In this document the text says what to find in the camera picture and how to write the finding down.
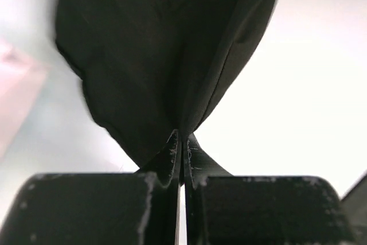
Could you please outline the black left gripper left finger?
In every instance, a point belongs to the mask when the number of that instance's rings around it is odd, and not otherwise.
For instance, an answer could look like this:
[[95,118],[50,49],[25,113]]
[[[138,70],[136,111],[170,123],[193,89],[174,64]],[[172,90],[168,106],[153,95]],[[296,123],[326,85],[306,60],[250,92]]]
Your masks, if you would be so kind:
[[135,173],[36,174],[21,186],[2,244],[177,244],[181,137]]

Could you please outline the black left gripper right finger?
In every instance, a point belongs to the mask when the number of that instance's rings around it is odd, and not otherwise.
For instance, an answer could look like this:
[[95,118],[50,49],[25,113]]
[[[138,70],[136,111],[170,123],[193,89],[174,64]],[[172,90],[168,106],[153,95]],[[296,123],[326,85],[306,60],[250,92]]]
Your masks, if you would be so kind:
[[315,176],[233,176],[183,143],[189,244],[358,244],[334,188]]

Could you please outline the black long sleeve shirt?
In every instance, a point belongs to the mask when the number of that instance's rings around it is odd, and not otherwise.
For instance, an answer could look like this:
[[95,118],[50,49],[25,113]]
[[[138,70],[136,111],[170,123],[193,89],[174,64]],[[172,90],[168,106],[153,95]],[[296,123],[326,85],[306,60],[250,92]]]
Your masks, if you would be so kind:
[[97,124],[144,166],[192,134],[257,48],[276,0],[58,0],[56,46]]

